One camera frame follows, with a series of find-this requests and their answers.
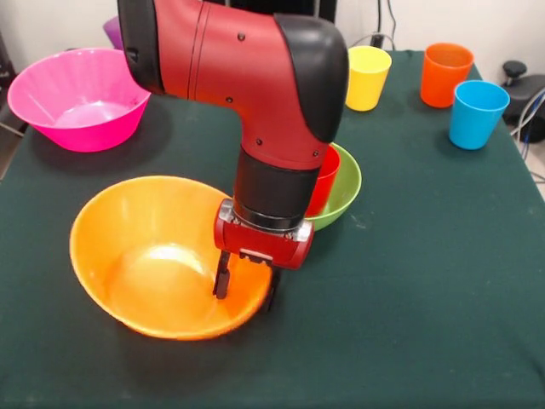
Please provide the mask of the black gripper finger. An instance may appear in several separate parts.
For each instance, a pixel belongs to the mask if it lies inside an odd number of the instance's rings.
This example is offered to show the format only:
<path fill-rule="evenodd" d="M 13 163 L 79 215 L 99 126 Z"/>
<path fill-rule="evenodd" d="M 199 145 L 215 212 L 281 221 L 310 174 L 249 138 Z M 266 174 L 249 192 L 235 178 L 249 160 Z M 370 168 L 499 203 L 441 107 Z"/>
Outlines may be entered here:
<path fill-rule="evenodd" d="M 213 289 L 213 295 L 218 299 L 225 299 L 227 296 L 227 289 L 230 280 L 230 271 L 228 263 L 230 260 L 230 253 L 228 251 L 222 251 L 216 270 L 215 284 Z"/>
<path fill-rule="evenodd" d="M 273 300 L 275 298 L 276 291 L 278 289 L 278 284 L 281 280 L 282 275 L 282 269 L 281 268 L 272 268 L 272 278 L 269 285 L 267 297 L 266 297 L 266 311 L 268 312 L 272 305 Z"/>

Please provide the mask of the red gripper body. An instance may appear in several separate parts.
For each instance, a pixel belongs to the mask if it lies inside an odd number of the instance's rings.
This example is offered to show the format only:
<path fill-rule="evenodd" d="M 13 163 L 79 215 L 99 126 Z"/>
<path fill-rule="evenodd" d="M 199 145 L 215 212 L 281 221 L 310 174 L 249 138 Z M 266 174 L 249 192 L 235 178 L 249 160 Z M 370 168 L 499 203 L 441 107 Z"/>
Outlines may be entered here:
<path fill-rule="evenodd" d="M 298 269 L 307 257 L 313 235 L 314 226 L 308 220 L 289 232 L 256 228 L 236 215 L 232 199 L 223 199 L 215 216 L 214 241 L 218 249 L 279 268 Z"/>

